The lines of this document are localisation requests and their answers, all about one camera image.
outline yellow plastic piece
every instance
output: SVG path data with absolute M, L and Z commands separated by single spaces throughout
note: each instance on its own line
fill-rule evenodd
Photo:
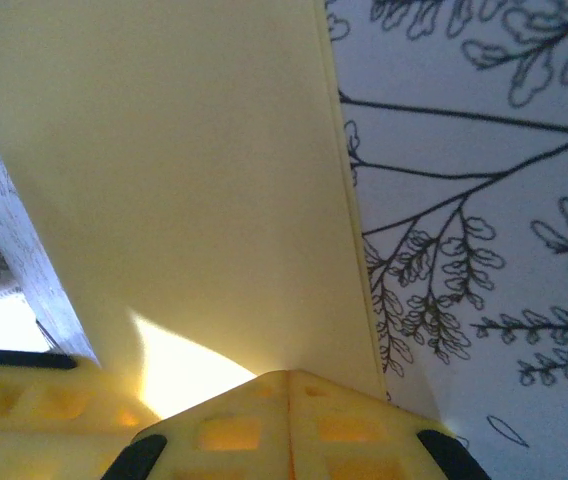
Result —
M 148 480 L 446 480 L 416 434 L 441 424 L 302 371 L 262 375 L 140 432 Z
M 158 418 L 90 360 L 72 370 L 0 366 L 0 480 L 99 479 Z
M 118 433 L 157 416 L 90 360 L 72 370 L 0 366 L 0 431 Z
M 0 432 L 0 480 L 97 480 L 130 439 L 130 431 Z

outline wallpaper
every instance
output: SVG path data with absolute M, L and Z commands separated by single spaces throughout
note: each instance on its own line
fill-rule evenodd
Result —
M 329 0 L 389 399 L 568 479 L 568 0 Z
M 0 159 L 0 251 L 51 342 L 69 353 L 93 351 L 24 205 Z

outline white wallpaper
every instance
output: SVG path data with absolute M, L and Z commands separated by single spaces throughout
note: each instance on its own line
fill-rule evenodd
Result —
M 568 0 L 332 0 L 392 401 L 568 479 Z

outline light patch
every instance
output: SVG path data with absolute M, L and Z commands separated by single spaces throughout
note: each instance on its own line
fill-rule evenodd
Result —
M 142 342 L 141 400 L 162 419 L 255 378 L 228 358 L 132 315 Z

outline black rubber edge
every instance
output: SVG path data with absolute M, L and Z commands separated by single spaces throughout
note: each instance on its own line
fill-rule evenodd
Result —
M 168 440 L 164 435 L 149 435 L 120 452 L 102 480 L 146 480 L 160 458 Z
M 480 464 L 454 438 L 437 430 L 422 430 L 417 438 L 448 480 L 491 480 Z
M 0 365 L 5 367 L 72 370 L 77 367 L 77 362 L 73 357 L 60 353 L 15 352 L 12 350 L 0 350 Z

